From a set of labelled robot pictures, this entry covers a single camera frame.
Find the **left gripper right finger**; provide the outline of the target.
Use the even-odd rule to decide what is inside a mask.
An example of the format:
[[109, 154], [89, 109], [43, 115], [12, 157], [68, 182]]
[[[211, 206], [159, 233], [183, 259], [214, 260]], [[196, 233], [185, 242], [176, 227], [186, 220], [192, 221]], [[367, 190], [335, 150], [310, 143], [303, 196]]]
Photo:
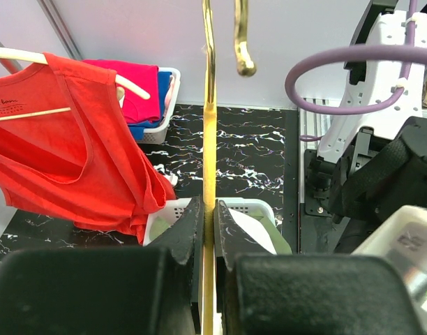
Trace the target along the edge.
[[215, 208], [217, 311], [225, 334], [422, 334], [398, 272], [356, 255], [275, 255]]

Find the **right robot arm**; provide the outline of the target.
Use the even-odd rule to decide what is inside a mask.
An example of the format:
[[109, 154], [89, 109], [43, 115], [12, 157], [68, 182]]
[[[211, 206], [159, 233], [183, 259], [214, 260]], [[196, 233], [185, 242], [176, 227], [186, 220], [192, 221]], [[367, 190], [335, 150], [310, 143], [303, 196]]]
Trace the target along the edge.
[[371, 1], [347, 49], [310, 61], [343, 62], [348, 74], [338, 107], [301, 104], [313, 127], [331, 118], [323, 135], [304, 136], [317, 146], [304, 152], [302, 253], [351, 253], [402, 206], [427, 209], [426, 59], [427, 6]]

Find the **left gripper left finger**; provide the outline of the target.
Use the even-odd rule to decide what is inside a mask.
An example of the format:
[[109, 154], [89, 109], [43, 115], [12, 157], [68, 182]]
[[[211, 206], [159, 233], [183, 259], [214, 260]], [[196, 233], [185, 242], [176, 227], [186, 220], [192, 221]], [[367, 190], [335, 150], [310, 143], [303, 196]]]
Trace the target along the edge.
[[147, 246], [15, 251], [0, 334], [197, 334], [202, 199]]

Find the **red tank top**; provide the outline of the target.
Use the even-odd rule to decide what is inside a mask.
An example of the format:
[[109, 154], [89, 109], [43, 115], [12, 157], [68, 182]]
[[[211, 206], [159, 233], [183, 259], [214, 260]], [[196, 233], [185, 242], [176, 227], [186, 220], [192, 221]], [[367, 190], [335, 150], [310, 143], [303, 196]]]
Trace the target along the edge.
[[143, 240], [176, 195], [138, 147], [116, 73], [46, 55], [0, 78], [0, 188], [6, 204]]

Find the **olive printed tank top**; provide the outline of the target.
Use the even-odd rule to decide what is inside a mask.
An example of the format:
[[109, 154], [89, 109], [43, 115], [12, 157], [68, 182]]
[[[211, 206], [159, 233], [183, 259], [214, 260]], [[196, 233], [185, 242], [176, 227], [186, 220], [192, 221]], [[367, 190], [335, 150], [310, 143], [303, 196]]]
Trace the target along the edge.
[[[269, 236], [271, 237], [274, 248], [276, 249], [276, 255], [291, 255], [292, 254], [292, 249], [291, 249], [290, 245], [285, 241], [285, 239], [282, 237], [281, 233], [279, 233], [276, 226], [273, 225], [266, 216], [264, 216], [263, 214], [253, 214], [251, 217], [253, 217], [253, 218], [257, 219], [259, 222], [261, 222], [261, 224], [264, 226], [264, 228], [268, 232]], [[157, 224], [155, 224], [153, 226], [153, 228], [155, 228], [158, 232], [163, 231], [162, 233], [164, 233], [164, 231], [165, 231], [161, 226], [159, 226]]]

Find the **pink tank top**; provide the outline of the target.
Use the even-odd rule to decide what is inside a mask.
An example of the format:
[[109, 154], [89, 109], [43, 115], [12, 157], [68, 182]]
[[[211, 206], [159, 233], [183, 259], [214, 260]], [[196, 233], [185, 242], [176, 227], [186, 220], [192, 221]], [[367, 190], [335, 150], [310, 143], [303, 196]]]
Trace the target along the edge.
[[245, 213], [236, 211], [234, 209], [231, 209], [230, 213], [236, 224], [254, 241], [256, 241], [260, 246], [262, 246], [271, 254], [276, 254], [276, 249], [274, 248], [271, 237], [261, 222]]

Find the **yellow hanger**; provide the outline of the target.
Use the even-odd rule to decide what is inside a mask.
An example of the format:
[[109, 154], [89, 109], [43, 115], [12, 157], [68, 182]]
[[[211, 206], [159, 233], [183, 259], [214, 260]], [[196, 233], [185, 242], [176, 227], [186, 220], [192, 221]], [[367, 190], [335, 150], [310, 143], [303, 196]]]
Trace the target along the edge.
[[[217, 152], [217, 98], [216, 48], [214, 42], [213, 12], [210, 1], [202, 2], [204, 33], [206, 38], [206, 74], [203, 106], [203, 202], [204, 239], [202, 263], [202, 317], [201, 333], [214, 332], [214, 208], [216, 204], [216, 152]], [[251, 77], [257, 71], [248, 49], [249, 2], [234, 2], [234, 53], [237, 72]]]

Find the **white wooden hanger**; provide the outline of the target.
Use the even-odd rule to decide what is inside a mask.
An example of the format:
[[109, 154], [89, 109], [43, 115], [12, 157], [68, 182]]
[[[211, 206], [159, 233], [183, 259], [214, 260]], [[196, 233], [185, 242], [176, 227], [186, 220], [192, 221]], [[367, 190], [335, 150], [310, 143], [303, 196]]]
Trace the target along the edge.
[[[48, 65], [48, 62], [45, 56], [41, 53], [36, 53], [36, 52], [24, 51], [21, 61], [30, 61], [31, 63]], [[137, 96], [139, 96], [144, 100], [148, 100], [151, 97], [151, 95], [147, 91], [145, 91], [143, 88], [137, 86], [136, 84], [134, 84], [127, 78], [122, 77], [119, 74], [116, 75], [115, 82], [129, 89], [134, 94], [136, 94]], [[45, 110], [40, 112], [31, 112], [31, 113], [25, 113], [25, 114], [8, 115], [8, 116], [0, 117], [0, 121], [8, 121], [12, 119], [23, 119], [28, 117], [37, 117], [37, 116], [43, 116], [48, 114], [58, 114], [58, 113], [68, 112], [68, 111], [71, 111], [70, 107], [64, 107], [64, 108], [53, 109], [53, 110]]]

